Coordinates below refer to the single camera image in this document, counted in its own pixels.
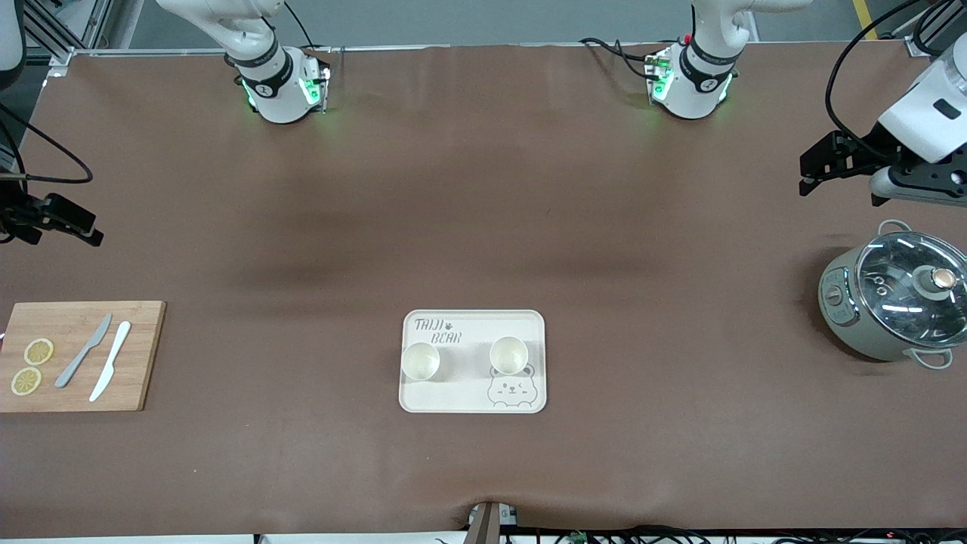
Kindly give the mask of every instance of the white cup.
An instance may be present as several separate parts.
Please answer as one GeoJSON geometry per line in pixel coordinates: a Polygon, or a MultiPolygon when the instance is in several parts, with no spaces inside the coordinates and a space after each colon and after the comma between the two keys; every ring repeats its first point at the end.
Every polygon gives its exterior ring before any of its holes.
{"type": "Polygon", "coordinates": [[[410,379],[424,381],[433,378],[440,370],[440,351],[425,342],[417,342],[403,351],[400,366],[410,379]]]}
{"type": "Polygon", "coordinates": [[[519,338],[506,336],[490,347],[490,365],[500,374],[512,376],[524,370],[530,353],[519,338]]]}

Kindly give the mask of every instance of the tray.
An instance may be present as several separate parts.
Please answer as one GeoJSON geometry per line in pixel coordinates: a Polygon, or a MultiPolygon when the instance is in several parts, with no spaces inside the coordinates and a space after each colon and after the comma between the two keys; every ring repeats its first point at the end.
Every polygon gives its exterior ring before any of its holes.
{"type": "Polygon", "coordinates": [[[400,369],[399,405],[406,411],[537,413],[547,404],[544,321],[533,310],[415,310],[403,320],[401,348],[417,342],[437,348],[440,369],[424,381],[400,369]],[[507,336],[522,340],[530,355],[513,376],[490,365],[490,347],[507,336]]]}

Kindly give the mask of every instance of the lid handle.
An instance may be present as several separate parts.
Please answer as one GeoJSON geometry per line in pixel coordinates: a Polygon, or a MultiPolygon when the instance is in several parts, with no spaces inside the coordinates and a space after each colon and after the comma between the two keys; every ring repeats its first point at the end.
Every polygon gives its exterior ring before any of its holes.
{"type": "Polygon", "coordinates": [[[939,351],[927,350],[927,349],[914,349],[909,348],[903,351],[908,357],[917,362],[918,365],[930,369],[930,370],[944,370],[951,366],[953,363],[953,352],[949,349],[941,349],[939,351]],[[922,355],[943,355],[944,363],[942,365],[931,365],[930,363],[923,360],[922,355]]]}
{"type": "Polygon", "coordinates": [[[909,225],[903,223],[899,219],[888,219],[887,221],[884,221],[883,223],[881,223],[880,226],[876,229],[876,235],[877,236],[882,236],[883,235],[883,227],[885,227],[887,225],[893,225],[894,227],[899,227],[900,230],[906,230],[907,232],[913,232],[913,229],[910,228],[909,225]]]}
{"type": "Polygon", "coordinates": [[[930,271],[930,284],[938,290],[949,291],[957,286],[957,277],[949,268],[934,268],[930,271]]]}

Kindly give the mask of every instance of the brown table mat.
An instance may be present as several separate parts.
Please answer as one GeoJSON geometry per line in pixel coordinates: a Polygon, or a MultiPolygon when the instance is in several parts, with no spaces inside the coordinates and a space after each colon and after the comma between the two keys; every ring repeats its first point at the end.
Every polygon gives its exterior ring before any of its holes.
{"type": "MultiPolygon", "coordinates": [[[[483,499],[568,528],[967,525],[967,360],[873,364],[817,311],[884,219],[967,247],[962,210],[874,209],[862,178],[798,196],[841,48],[750,46],[694,122],[582,47],[349,53],[292,126],[218,57],[75,58],[35,121],[97,180],[32,190],[104,246],[4,248],[0,317],[168,311],[143,412],[0,417],[0,535],[452,529],[483,499]],[[546,409],[404,412],[416,308],[540,311],[546,409]]],[[[923,67],[860,45],[842,117],[865,132],[923,67]]],[[[26,160],[72,171],[35,137],[26,160]]]]}

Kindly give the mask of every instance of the lemon slice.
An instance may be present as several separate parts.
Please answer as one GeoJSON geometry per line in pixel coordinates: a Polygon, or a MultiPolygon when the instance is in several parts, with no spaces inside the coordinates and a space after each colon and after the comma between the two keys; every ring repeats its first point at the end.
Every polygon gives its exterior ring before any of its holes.
{"type": "Polygon", "coordinates": [[[54,356],[54,343],[46,338],[38,338],[27,345],[23,351],[23,360],[28,365],[43,365],[54,356]]]}
{"type": "Polygon", "coordinates": [[[34,367],[20,369],[20,372],[14,374],[14,379],[10,382],[10,388],[18,397],[29,395],[37,391],[37,388],[41,386],[42,376],[41,371],[34,367]]]}

